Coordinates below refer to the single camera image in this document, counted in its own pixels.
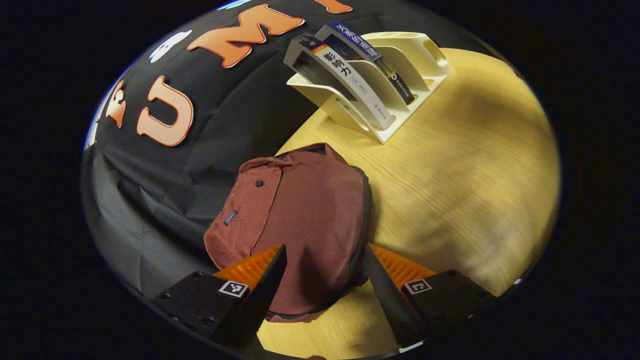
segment wood grain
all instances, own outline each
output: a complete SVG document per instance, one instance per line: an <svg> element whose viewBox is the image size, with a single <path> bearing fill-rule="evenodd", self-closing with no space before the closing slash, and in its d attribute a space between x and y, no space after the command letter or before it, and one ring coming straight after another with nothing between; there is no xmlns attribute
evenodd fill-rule
<svg viewBox="0 0 640 360"><path fill-rule="evenodd" d="M329 143L369 176L371 238L436 272L502 294L540 253L559 198L556 142L527 85L500 60L442 49L454 72L382 145L317 111L280 149ZM397 349L371 284L311 323L264 322L265 349L350 359Z"/></svg>

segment orange letter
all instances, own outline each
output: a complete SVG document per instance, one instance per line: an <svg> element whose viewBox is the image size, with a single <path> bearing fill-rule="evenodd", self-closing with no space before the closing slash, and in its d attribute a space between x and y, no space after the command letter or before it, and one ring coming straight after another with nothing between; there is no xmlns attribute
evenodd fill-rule
<svg viewBox="0 0 640 360"><path fill-rule="evenodd" d="M267 41L260 25L269 29L269 35L281 35L304 24L305 19L290 17L270 9L267 4L254 6L238 15L240 26L210 30L187 46L187 50L203 47L222 57L223 67L232 67L251 52L251 46L235 46L231 42L261 44Z"/></svg>
<svg viewBox="0 0 640 360"><path fill-rule="evenodd" d="M167 126L149 115L149 108L144 108L138 117L138 135L147 135L166 146L176 146L181 143L187 136L193 121L191 100L183 93L165 84L164 76L157 78L151 85L147 99L149 101L160 99L173 106L178 117L173 125Z"/></svg>
<svg viewBox="0 0 640 360"><path fill-rule="evenodd" d="M340 4L336 0L316 0L316 1L318 3L321 3L322 5L325 5L326 11L330 13L346 13L353 10L352 7L345 4Z"/></svg>
<svg viewBox="0 0 640 360"><path fill-rule="evenodd" d="M124 99L124 91L122 91L120 88L122 88L122 85L124 85L124 81L119 82L116 85L116 88L113 90L113 94L111 95L111 98L109 99L109 104L107 105L107 116L111 117L113 120L116 121L116 125L118 127L122 127L122 118L124 117L124 109L127 107L127 102L126 101L122 101L122 99Z"/></svg>

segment white cloud decal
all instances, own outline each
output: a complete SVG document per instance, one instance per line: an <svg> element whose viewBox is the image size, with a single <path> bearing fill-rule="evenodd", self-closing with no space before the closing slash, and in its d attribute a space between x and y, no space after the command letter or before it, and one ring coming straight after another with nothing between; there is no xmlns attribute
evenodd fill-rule
<svg viewBox="0 0 640 360"><path fill-rule="evenodd" d="M160 44L160 46L158 46L156 48L156 50L154 50L153 53L151 53L151 55L149 55L149 59L151 63L156 62L158 59L160 59L161 57L163 57L164 54L168 53L169 50L171 50L171 48L175 45L178 44L179 42L183 41L186 37L189 36L189 34L191 33L191 30L189 31L185 31L182 33L177 33L174 36L166 39L165 42L163 42L162 44Z"/></svg>

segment maroon backpack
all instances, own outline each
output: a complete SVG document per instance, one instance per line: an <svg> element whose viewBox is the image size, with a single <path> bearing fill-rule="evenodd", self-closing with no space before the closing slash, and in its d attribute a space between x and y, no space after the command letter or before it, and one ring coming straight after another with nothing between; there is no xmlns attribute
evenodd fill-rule
<svg viewBox="0 0 640 360"><path fill-rule="evenodd" d="M204 234L222 269L287 245L287 269L267 320L309 322L367 281L361 267L371 210L367 176L325 143L247 161Z"/></svg>

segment letter m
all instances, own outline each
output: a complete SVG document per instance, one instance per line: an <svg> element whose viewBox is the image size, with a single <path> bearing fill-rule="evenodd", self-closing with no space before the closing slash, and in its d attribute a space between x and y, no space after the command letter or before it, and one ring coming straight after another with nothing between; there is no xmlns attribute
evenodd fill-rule
<svg viewBox="0 0 640 360"><path fill-rule="evenodd" d="M210 30L187 46L187 50L203 47L222 58L222 66L229 68L251 53L251 46L235 46L231 42L261 44L267 41L260 25L269 29L269 35L281 35L304 24L305 19L290 17L267 4L254 6L238 15L240 26Z"/></svg>

